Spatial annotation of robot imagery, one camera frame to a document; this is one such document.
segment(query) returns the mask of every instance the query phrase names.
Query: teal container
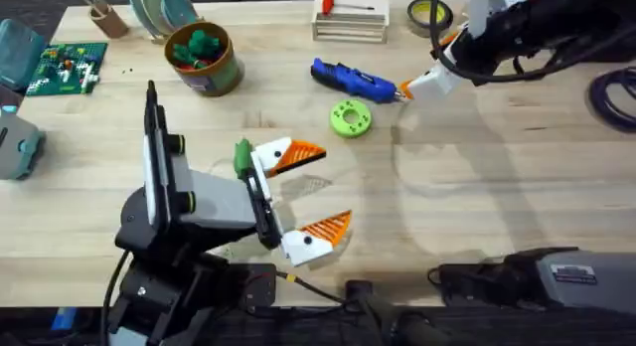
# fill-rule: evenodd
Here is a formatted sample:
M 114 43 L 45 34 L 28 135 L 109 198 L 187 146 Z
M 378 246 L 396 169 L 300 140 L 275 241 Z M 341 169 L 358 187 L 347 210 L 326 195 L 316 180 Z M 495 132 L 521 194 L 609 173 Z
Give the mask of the teal container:
M 0 23 L 0 84 L 18 91 L 29 85 L 40 55 L 47 47 L 31 28 L 5 19 Z

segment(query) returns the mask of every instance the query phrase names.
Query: red tool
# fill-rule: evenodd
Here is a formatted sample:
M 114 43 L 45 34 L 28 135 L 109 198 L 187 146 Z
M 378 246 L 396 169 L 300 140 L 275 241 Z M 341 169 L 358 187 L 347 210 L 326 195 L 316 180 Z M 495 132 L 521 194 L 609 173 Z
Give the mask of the red tool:
M 354 9 L 364 9 L 364 10 L 375 10 L 376 8 L 370 6 L 359 6 L 354 4 L 336 4 L 335 0 L 322 0 L 322 14 L 329 15 L 331 10 L 336 7 L 342 8 L 354 8 Z

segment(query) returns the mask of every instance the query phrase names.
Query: glue gun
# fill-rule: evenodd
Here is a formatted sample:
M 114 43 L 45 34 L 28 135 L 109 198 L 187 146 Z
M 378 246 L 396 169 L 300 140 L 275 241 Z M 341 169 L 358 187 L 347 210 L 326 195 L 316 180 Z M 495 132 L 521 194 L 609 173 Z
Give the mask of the glue gun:
M 347 68 L 340 63 L 323 63 L 318 58 L 314 59 L 311 66 L 311 76 L 326 87 L 365 97 L 376 103 L 393 102 L 404 97 L 391 82 Z

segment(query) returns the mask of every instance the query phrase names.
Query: wooden tabletop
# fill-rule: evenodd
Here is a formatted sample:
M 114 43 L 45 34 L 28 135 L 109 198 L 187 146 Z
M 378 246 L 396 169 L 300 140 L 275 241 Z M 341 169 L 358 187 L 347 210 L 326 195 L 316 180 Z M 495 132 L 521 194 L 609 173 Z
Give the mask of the wooden tabletop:
M 133 27 L 109 42 L 91 95 L 28 97 L 20 115 L 48 133 L 45 156 L 24 182 L 0 183 L 0 305 L 99 305 L 121 250 L 119 213 L 140 187 L 147 81 L 168 124 L 188 140 L 192 168 L 233 178 L 234 145 L 281 136 L 325 147 L 326 159 L 270 181 L 283 221 L 297 227 L 353 210 L 350 235 L 331 257 L 293 269 L 254 238 L 219 253 L 273 261 L 337 292 L 369 279 L 391 301 L 439 304 L 426 271 L 543 246 L 636 251 L 634 137 L 600 124 L 584 102 L 590 79 L 618 66 L 580 65 L 539 82 L 466 85 L 445 106 L 426 100 L 376 105 L 373 128 L 346 140 L 328 111 L 343 93 L 315 83 L 316 57 L 394 82 L 432 64 L 429 43 L 406 26 L 410 0 L 392 0 L 385 45 L 313 42 L 311 1 L 198 4 L 224 26 L 245 65 L 223 97 L 185 86 Z M 455 10 L 465 0 L 446 0 Z M 56 42 L 105 41 L 69 8 Z M 282 282 L 279 304 L 325 301 Z

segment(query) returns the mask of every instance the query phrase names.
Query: label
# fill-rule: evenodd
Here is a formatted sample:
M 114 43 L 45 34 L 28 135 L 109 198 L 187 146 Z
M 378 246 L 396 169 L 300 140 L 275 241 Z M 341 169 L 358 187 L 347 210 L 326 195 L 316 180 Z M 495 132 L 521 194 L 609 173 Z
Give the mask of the label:
M 556 281 L 596 285 L 594 269 L 587 265 L 551 264 L 550 269 Z
M 197 91 L 214 91 L 216 87 L 209 77 L 202 76 L 187 76 L 180 74 L 181 79 L 188 85 Z

